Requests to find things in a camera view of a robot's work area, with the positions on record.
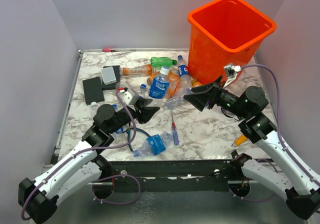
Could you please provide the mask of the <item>black flat block front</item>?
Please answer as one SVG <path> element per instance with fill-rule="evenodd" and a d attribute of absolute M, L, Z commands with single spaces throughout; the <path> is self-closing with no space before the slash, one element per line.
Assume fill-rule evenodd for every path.
<path fill-rule="evenodd" d="M 105 100 L 102 82 L 99 76 L 83 80 L 82 85 L 86 105 L 91 105 L 92 102 L 103 102 Z"/>

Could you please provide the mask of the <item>Pocari Sweat bottle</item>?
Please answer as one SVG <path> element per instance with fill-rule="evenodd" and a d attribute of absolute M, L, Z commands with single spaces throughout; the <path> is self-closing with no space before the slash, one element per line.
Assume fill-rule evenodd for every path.
<path fill-rule="evenodd" d="M 170 69 L 166 66 L 163 66 L 159 74 L 157 74 L 151 83 L 150 89 L 149 89 L 149 97 L 152 99 L 163 99 L 168 91 L 170 82 L 169 82 L 169 75 Z"/>

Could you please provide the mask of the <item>red blue screwdriver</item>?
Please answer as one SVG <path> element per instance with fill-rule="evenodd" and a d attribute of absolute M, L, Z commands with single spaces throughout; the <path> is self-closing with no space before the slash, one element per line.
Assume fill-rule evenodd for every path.
<path fill-rule="evenodd" d="M 174 141 L 174 145 L 178 146 L 180 144 L 180 141 L 179 141 L 179 136 L 178 136 L 177 128 L 175 125 L 172 109 L 170 110 L 170 114 L 171 114 L 171 130 L 172 130 L 173 141 Z"/>

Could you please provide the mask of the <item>crushed blue label water bottle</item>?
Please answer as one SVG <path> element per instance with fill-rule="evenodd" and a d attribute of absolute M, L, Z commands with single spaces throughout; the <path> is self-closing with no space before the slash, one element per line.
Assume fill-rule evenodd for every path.
<path fill-rule="evenodd" d="M 164 152 L 173 142 L 173 135 L 168 132 L 152 135 L 144 141 L 140 148 L 133 151 L 133 156 L 135 158 L 156 156 Z"/>

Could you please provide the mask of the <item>clear jar metal lid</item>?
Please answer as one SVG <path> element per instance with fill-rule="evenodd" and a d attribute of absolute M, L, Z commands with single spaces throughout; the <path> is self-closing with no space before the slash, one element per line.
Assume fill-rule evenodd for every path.
<path fill-rule="evenodd" d="M 127 83 L 126 82 L 118 82 L 116 85 L 115 85 L 115 93 L 120 96 L 120 95 L 123 95 L 127 92 L 128 90 L 128 86 L 127 86 Z"/>

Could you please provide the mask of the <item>tall orange label tea bottle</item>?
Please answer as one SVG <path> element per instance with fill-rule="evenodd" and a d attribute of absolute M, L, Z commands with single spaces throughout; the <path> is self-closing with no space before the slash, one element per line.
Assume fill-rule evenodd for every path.
<path fill-rule="evenodd" d="M 154 68 L 150 64 L 140 65 L 133 68 L 120 67 L 122 76 L 151 76 L 154 73 Z"/>

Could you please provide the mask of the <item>orange plastic bin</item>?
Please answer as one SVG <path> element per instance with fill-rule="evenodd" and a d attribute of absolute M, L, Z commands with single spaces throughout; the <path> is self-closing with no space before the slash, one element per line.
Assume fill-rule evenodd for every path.
<path fill-rule="evenodd" d="M 188 70 L 203 85 L 220 76 L 224 66 L 247 65 L 277 25 L 244 0 L 214 0 L 192 10 Z"/>

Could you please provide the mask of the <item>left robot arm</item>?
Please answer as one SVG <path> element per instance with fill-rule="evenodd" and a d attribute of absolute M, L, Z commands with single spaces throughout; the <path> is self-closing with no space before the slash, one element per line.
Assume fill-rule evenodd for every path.
<path fill-rule="evenodd" d="M 111 163 L 101 155 L 114 149 L 112 134 L 127 124 L 146 124 L 160 110 L 149 105 L 151 99 L 142 97 L 135 101 L 120 98 L 119 102 L 123 108 L 118 111 L 110 104 L 101 105 L 92 126 L 64 158 L 38 177 L 26 177 L 19 183 L 22 220 L 43 224 L 67 197 L 84 185 L 116 178 Z"/>

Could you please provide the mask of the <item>black flat block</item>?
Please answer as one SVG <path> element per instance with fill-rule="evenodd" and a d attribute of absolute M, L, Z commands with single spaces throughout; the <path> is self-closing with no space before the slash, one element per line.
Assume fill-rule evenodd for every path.
<path fill-rule="evenodd" d="M 116 85 L 120 82 L 120 66 L 104 66 L 101 69 L 101 85 L 103 91 L 114 90 Z"/>
<path fill-rule="evenodd" d="M 91 105 L 92 102 L 103 102 L 105 100 L 102 82 L 99 76 L 83 80 L 82 85 L 86 105 Z"/>

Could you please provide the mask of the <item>yellow utility knife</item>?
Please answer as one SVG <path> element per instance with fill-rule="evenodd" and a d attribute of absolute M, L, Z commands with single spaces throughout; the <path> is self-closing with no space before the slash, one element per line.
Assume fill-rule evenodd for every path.
<path fill-rule="evenodd" d="M 237 138 L 235 141 L 234 141 L 234 143 L 233 143 L 233 145 L 235 146 L 235 147 L 238 147 L 238 146 L 240 146 L 241 144 L 243 144 L 245 141 L 247 141 L 247 137 L 245 136 L 245 135 L 241 135 L 239 138 Z"/>

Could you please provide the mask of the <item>green plastic bottle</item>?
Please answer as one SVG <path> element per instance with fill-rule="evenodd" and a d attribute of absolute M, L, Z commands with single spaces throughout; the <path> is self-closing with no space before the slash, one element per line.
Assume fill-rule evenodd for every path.
<path fill-rule="evenodd" d="M 150 59 L 150 64 L 153 68 L 161 68 L 175 66 L 177 64 L 177 60 L 171 59 L 169 57 L 152 57 Z"/>

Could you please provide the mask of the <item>black flat block rear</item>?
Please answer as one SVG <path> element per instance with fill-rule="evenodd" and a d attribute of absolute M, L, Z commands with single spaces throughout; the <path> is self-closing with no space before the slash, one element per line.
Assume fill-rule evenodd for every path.
<path fill-rule="evenodd" d="M 116 85 L 120 82 L 120 66 L 104 66 L 101 69 L 101 85 L 103 91 L 114 90 Z"/>

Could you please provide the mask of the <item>white box device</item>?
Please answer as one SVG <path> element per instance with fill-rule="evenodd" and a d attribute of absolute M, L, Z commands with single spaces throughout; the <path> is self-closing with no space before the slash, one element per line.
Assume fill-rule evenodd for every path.
<path fill-rule="evenodd" d="M 105 85 L 116 83 L 117 78 L 114 68 L 112 66 L 105 67 L 101 70 L 102 81 Z"/>

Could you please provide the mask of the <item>Pepsi bottle beside bin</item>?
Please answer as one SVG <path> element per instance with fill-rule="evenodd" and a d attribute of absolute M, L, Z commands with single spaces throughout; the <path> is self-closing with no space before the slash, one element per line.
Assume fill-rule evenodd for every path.
<path fill-rule="evenodd" d="M 192 87 L 192 82 L 189 74 L 188 63 L 182 55 L 177 56 L 177 64 L 180 86 L 184 89 L 190 89 Z"/>

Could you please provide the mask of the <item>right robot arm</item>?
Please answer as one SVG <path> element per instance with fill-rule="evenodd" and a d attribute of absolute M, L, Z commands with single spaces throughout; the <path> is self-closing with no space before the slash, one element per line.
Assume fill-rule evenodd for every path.
<path fill-rule="evenodd" d="M 230 175 L 236 180 L 245 176 L 259 182 L 281 197 L 297 217 L 308 220 L 320 208 L 319 174 L 279 138 L 276 125 L 262 112 L 269 102 L 260 87 L 249 86 L 237 97 L 220 82 L 218 78 L 210 84 L 192 88 L 183 98 L 199 111 L 220 106 L 242 118 L 238 125 L 242 134 L 282 170 L 282 174 L 278 174 L 244 153 L 232 160 Z"/>

